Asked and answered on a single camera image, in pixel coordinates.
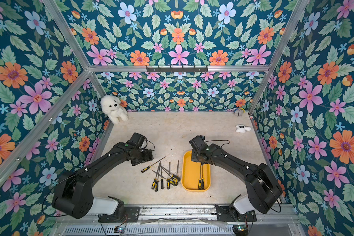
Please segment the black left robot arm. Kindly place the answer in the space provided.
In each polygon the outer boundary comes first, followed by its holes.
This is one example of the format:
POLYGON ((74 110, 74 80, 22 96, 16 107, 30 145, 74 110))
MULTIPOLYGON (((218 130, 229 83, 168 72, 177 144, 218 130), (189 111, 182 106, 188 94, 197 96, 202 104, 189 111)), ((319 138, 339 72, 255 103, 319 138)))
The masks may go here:
POLYGON ((87 214, 115 214, 121 207, 121 200, 94 197, 92 189, 101 178, 124 162, 130 161, 132 166, 136 166, 152 161, 152 150, 143 145, 146 141, 144 135, 134 133, 130 140, 115 144, 88 166, 62 173, 54 188, 52 207, 75 219, 87 214))

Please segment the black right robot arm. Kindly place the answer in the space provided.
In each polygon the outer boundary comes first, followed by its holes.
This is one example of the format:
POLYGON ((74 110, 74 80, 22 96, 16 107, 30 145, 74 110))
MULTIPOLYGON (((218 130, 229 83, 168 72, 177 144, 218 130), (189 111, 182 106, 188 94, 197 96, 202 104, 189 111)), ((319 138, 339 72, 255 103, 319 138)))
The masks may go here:
POLYGON ((236 212, 246 214, 256 210, 266 214, 282 195, 282 188, 268 165, 243 161, 221 146, 208 145, 202 135, 194 137, 189 144, 192 147, 192 161, 218 166, 243 181, 247 193, 230 204, 236 212))

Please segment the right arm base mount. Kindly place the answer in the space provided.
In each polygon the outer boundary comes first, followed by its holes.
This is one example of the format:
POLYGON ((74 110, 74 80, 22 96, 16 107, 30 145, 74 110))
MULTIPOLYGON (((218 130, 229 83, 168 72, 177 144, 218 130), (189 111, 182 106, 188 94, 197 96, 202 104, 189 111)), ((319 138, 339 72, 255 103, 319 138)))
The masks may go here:
POLYGON ((218 221, 222 222, 255 222, 255 208, 248 195, 239 195, 228 205, 214 205, 218 221))

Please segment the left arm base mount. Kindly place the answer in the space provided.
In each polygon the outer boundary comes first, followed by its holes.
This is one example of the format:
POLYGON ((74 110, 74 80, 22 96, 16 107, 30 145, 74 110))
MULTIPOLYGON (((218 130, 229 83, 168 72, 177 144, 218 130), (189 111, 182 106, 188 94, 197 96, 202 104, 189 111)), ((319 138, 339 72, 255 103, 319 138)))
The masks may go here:
POLYGON ((110 206, 115 203, 115 210, 112 214, 100 214, 99 223, 133 223, 138 221, 140 216, 139 206, 126 206, 122 200, 115 197, 108 197, 105 200, 109 200, 110 206))

